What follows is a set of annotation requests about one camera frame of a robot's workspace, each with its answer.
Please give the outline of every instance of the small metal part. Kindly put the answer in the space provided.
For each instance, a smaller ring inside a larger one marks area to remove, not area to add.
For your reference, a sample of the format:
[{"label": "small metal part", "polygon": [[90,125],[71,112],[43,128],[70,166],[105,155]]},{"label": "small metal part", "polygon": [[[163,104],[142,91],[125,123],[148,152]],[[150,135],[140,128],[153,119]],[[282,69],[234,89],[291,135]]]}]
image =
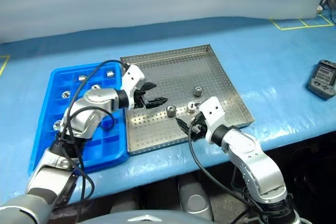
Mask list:
[{"label": "small metal part", "polygon": [[71,92],[69,90],[67,90],[67,91],[64,91],[61,96],[62,96],[62,98],[69,98],[70,94],[71,94]]},{"label": "small metal part", "polygon": [[202,92],[203,92],[202,87],[200,87],[200,86],[195,86],[194,87],[194,91],[193,91],[194,96],[200,97],[202,95]]},{"label": "small metal part", "polygon": [[61,125],[61,120],[57,120],[57,121],[54,123],[54,125],[53,125],[52,128],[54,129],[54,131],[58,131],[60,125]]},{"label": "small metal part", "polygon": [[109,70],[109,71],[106,72],[106,76],[107,76],[107,78],[112,78],[112,77],[114,77],[114,72],[112,70]]},{"label": "small metal part", "polygon": [[188,105],[187,105],[187,112],[190,113],[190,114],[191,113],[195,113],[196,107],[197,107],[196,103],[194,103],[194,102],[188,103]]},{"label": "small metal part", "polygon": [[91,89],[101,89],[101,86],[99,84],[95,84],[91,87]]},{"label": "small metal part", "polygon": [[166,112],[167,112],[167,116],[169,118],[173,118],[174,116],[176,116],[176,107],[173,106],[173,105],[169,105],[167,108],[166,108]]},{"label": "small metal part", "polygon": [[84,74],[81,74],[80,76],[78,76],[78,80],[79,81],[85,81],[86,80],[86,75],[84,75]]},{"label": "small metal part", "polygon": [[201,132],[201,126],[198,124],[198,125],[195,125],[195,126],[192,126],[191,130],[192,132],[198,134],[199,132]]}]

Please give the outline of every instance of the dark floor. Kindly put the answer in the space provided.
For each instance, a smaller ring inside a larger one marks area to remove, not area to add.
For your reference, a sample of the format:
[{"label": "dark floor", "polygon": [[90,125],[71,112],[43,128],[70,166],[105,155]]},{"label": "dark floor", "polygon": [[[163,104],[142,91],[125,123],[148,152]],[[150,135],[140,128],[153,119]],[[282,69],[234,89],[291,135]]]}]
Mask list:
[{"label": "dark floor", "polygon": [[[294,204],[300,215],[311,220],[314,224],[329,220],[328,196],[334,197],[333,181],[336,176],[336,132],[312,138],[297,144],[288,145],[267,154],[280,167],[288,191],[294,196]],[[209,171],[219,181],[229,187],[233,173],[231,163],[221,164],[209,168]],[[200,180],[203,189],[209,196],[214,220],[216,223],[230,223],[237,215],[245,210],[245,206],[220,190],[213,182],[200,172],[194,175]],[[169,178],[161,182],[136,188],[132,193],[137,198],[139,209],[169,209],[181,210],[176,178]],[[128,197],[123,192],[112,196],[99,198],[88,202],[80,220],[108,214],[114,205],[113,212],[122,211],[124,205],[116,206],[116,200]],[[59,210],[57,216],[74,215],[76,208]],[[50,224],[72,224],[74,217],[51,220]]]}]

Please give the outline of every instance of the yellow tape line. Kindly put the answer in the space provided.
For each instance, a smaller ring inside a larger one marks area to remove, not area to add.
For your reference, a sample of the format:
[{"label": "yellow tape line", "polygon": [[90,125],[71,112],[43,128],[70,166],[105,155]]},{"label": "yellow tape line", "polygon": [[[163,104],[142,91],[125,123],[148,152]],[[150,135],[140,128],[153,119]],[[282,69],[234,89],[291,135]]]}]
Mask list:
[{"label": "yellow tape line", "polygon": [[5,59],[5,62],[2,64],[1,68],[0,68],[0,76],[1,76],[2,72],[4,71],[4,69],[5,69],[5,67],[8,63],[10,56],[9,55],[0,56],[0,59],[2,59],[2,58],[6,58],[6,59]]},{"label": "yellow tape line", "polygon": [[281,28],[273,19],[270,19],[270,21],[281,31],[285,31],[285,30],[294,30],[294,29],[303,29],[303,28],[314,28],[314,27],[327,27],[327,26],[334,26],[335,24],[331,23],[327,18],[325,18],[324,16],[322,16],[321,14],[318,14],[321,18],[323,18],[326,22],[328,22],[328,24],[326,25],[307,25],[306,22],[304,22],[303,20],[299,19],[299,21],[301,21],[304,26],[295,26],[295,27],[286,27],[286,28]]}]

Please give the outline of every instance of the black cable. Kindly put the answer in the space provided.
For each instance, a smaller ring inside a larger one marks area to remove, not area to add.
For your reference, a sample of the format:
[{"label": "black cable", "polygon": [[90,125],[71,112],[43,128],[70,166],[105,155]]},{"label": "black cable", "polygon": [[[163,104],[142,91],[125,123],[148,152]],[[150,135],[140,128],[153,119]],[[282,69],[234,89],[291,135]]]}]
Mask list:
[{"label": "black cable", "polygon": [[[112,126],[109,128],[109,130],[113,129],[113,127],[114,127],[114,123],[115,123],[115,120],[114,120],[113,115],[112,115],[109,111],[107,111],[107,110],[105,110],[105,109],[103,109],[103,108],[100,108],[100,107],[96,107],[96,106],[88,106],[88,107],[84,107],[84,108],[81,108],[81,109],[75,111],[75,112],[70,116],[70,121],[71,121],[73,118],[75,118],[75,116],[77,116],[78,114],[80,114],[81,112],[83,112],[83,111],[87,111],[87,110],[100,110],[100,111],[106,113],[106,114],[107,114],[109,117],[111,117],[111,119],[112,119]],[[67,130],[67,125],[64,127],[63,132],[66,131],[66,130]],[[71,128],[71,130],[69,130],[69,133],[70,133],[70,135],[72,134],[72,137],[71,137],[71,138],[72,138],[72,139],[75,139],[75,138],[73,137],[73,131],[72,131],[72,128]],[[89,175],[87,175],[87,174],[84,172],[84,163],[83,163],[83,159],[82,159],[82,154],[81,154],[81,152],[80,152],[80,150],[79,150],[77,144],[74,144],[74,147],[75,147],[76,155],[78,156],[78,160],[79,160],[79,163],[80,163],[80,166],[81,166],[81,170],[79,170],[79,169],[77,169],[77,170],[80,171],[80,173],[82,174],[82,177],[83,177],[83,179],[82,179],[82,191],[81,191],[81,197],[80,197],[80,201],[78,202],[78,204],[80,204],[80,207],[79,207],[79,210],[78,210],[78,212],[77,212],[76,222],[75,222],[75,223],[77,223],[78,220],[79,220],[80,214],[81,214],[81,212],[82,212],[83,202],[91,197],[91,195],[93,194],[93,191],[94,191],[94,187],[93,187],[92,184],[91,184],[91,191],[90,191],[90,194],[89,194],[90,196],[84,198],[84,195],[85,195],[85,186],[86,186],[86,179],[87,179],[87,178],[90,178],[90,177],[89,177]]]},{"label": "black cable", "polygon": [[[75,95],[73,96],[71,102],[70,102],[70,105],[68,107],[68,112],[67,112],[67,127],[69,129],[69,131],[71,131],[71,125],[70,125],[70,111],[72,109],[72,106],[74,105],[78,95],[79,95],[79,92],[81,91],[81,89],[84,87],[84,85],[88,82],[88,80],[98,71],[99,68],[101,68],[103,65],[107,64],[107,63],[110,63],[110,62],[116,62],[116,63],[119,63],[119,64],[122,64],[124,67],[127,66],[126,63],[122,63],[120,60],[106,60],[106,61],[103,61],[101,64],[99,64],[98,66],[96,66],[93,71],[91,72],[91,74],[88,75],[88,77],[81,83],[81,85],[78,87],[78,89],[76,90],[76,93]],[[64,138],[65,136],[65,132],[63,131],[62,132],[62,138]]]},{"label": "black cable", "polygon": [[188,131],[188,143],[189,143],[189,149],[191,152],[191,155],[193,156],[193,159],[195,163],[198,165],[198,167],[201,169],[201,171],[212,181],[214,182],[218,187],[220,187],[222,190],[226,191],[228,194],[230,194],[232,197],[235,199],[241,201],[242,203],[248,205],[249,207],[254,208],[258,213],[262,214],[264,211],[261,209],[259,205],[254,205],[251,202],[243,199],[242,197],[236,195],[232,190],[224,186],[221,182],[219,182],[216,178],[214,178],[199,162],[198,158],[196,157],[195,151],[193,149],[192,145],[192,140],[191,140],[191,132],[192,132],[192,126],[193,124],[190,125],[189,131]]},{"label": "black cable", "polygon": [[235,191],[237,191],[237,192],[239,192],[241,195],[243,195],[245,198],[247,198],[249,201],[251,201],[255,206],[258,206],[258,207],[259,207],[258,203],[256,203],[256,201],[255,201],[254,199],[252,199],[252,197],[250,196],[250,194],[245,193],[243,189],[241,189],[241,188],[239,188],[238,186],[235,185],[236,173],[237,173],[237,167],[235,166],[235,167],[234,167],[234,170],[233,170],[233,174],[232,174],[231,183],[230,183],[231,187],[232,187]]},{"label": "black cable", "polygon": [[327,1],[327,6],[328,6],[328,8],[329,8],[329,11],[330,11],[330,20],[334,23],[334,24],[336,24],[335,23],[335,21],[333,20],[333,18],[332,18],[332,9],[330,8],[330,5],[329,5],[329,2]]},{"label": "black cable", "polygon": [[[88,75],[88,77],[81,83],[81,85],[78,87],[78,89],[76,90],[76,93],[75,95],[73,96],[71,102],[70,102],[70,105],[68,107],[68,112],[67,112],[67,115],[66,115],[66,118],[67,118],[67,123],[66,123],[66,126],[65,128],[63,129],[62,131],[62,134],[61,134],[61,138],[64,138],[65,137],[65,133],[66,133],[66,130],[68,129],[69,130],[69,135],[70,135],[70,138],[71,138],[71,141],[74,143],[74,146],[75,146],[75,151],[76,151],[76,155],[78,156],[78,159],[79,159],[79,163],[80,163],[80,166],[81,168],[78,167],[78,165],[69,157],[68,153],[66,152],[66,150],[64,148],[62,148],[62,151],[63,151],[63,154],[64,156],[66,157],[66,159],[69,161],[69,163],[76,169],[79,171],[79,173],[82,175],[82,192],[81,192],[81,199],[80,201],[78,202],[78,204],[80,204],[80,208],[79,208],[79,211],[77,213],[77,217],[76,217],[76,223],[78,222],[78,219],[79,219],[79,216],[80,216],[80,213],[81,213],[81,210],[82,210],[82,207],[83,207],[83,202],[87,199],[89,199],[93,192],[94,192],[94,183],[93,183],[93,180],[84,172],[84,163],[83,163],[83,160],[82,160],[82,156],[81,156],[81,153],[79,151],[79,148],[76,144],[76,141],[75,141],[75,137],[74,137],[74,133],[72,131],[72,127],[71,127],[71,120],[76,116],[78,115],[80,112],[83,112],[85,110],[89,110],[89,109],[96,109],[96,110],[101,110],[103,111],[104,113],[106,113],[107,115],[109,115],[111,118],[112,118],[112,121],[113,121],[113,125],[112,127],[110,128],[110,130],[114,127],[114,117],[111,113],[109,113],[107,110],[104,110],[102,108],[99,108],[99,107],[94,107],[94,106],[91,106],[91,107],[86,107],[86,108],[82,108],[78,111],[76,111],[73,115],[70,116],[70,111],[71,111],[71,108],[73,106],[73,104],[75,103],[81,89],[84,87],[84,85],[88,82],[88,80],[98,71],[98,69],[100,67],[102,67],[103,65],[107,64],[107,63],[110,63],[110,62],[117,62],[119,64],[122,64],[124,67],[127,67],[127,64],[126,63],[122,63],[121,61],[119,60],[106,60],[104,62],[102,62],[101,64],[99,64],[98,66],[96,66],[94,68],[94,70],[91,72],[90,75]],[[85,195],[85,185],[86,185],[86,182],[85,180],[88,180],[88,182],[90,183],[90,186],[91,186],[91,191],[89,193],[89,195],[87,197],[84,198],[84,195]]]},{"label": "black cable", "polygon": [[67,151],[62,148],[62,152],[63,152],[63,155],[64,157],[69,161],[69,163],[77,170],[79,171],[79,173],[89,182],[90,186],[91,186],[91,191],[89,193],[89,195],[87,197],[84,198],[83,201],[89,199],[92,194],[93,194],[93,191],[95,190],[94,188],[94,183],[93,183],[93,180],[81,169],[78,167],[78,165],[70,158],[69,154],[67,153]]},{"label": "black cable", "polygon": [[[83,162],[82,154],[81,154],[77,145],[75,145],[75,152],[76,152],[76,155],[78,156],[80,168],[82,170],[84,170],[84,162]],[[81,195],[80,195],[81,204],[80,204],[80,207],[77,211],[75,223],[77,223],[79,221],[80,214],[82,213],[83,204],[84,204],[84,196],[85,196],[85,186],[86,186],[86,179],[84,179],[84,177],[82,177],[82,188],[84,188],[84,189],[82,189],[82,192],[81,192]]]},{"label": "black cable", "polygon": [[251,208],[248,207],[245,209],[245,211],[241,212],[240,215],[238,215],[232,222],[231,224],[236,224],[244,215],[248,214],[248,212],[251,211]]}]

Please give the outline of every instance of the hex nut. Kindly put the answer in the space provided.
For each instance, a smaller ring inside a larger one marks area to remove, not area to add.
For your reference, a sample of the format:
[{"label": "hex nut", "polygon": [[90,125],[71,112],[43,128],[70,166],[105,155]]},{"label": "hex nut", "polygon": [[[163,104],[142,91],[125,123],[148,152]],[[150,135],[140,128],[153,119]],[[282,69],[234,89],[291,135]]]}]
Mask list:
[{"label": "hex nut", "polygon": [[169,118],[173,118],[174,116],[176,116],[176,107],[173,106],[173,105],[169,105],[167,108],[166,108],[166,112],[167,112],[167,116]]}]

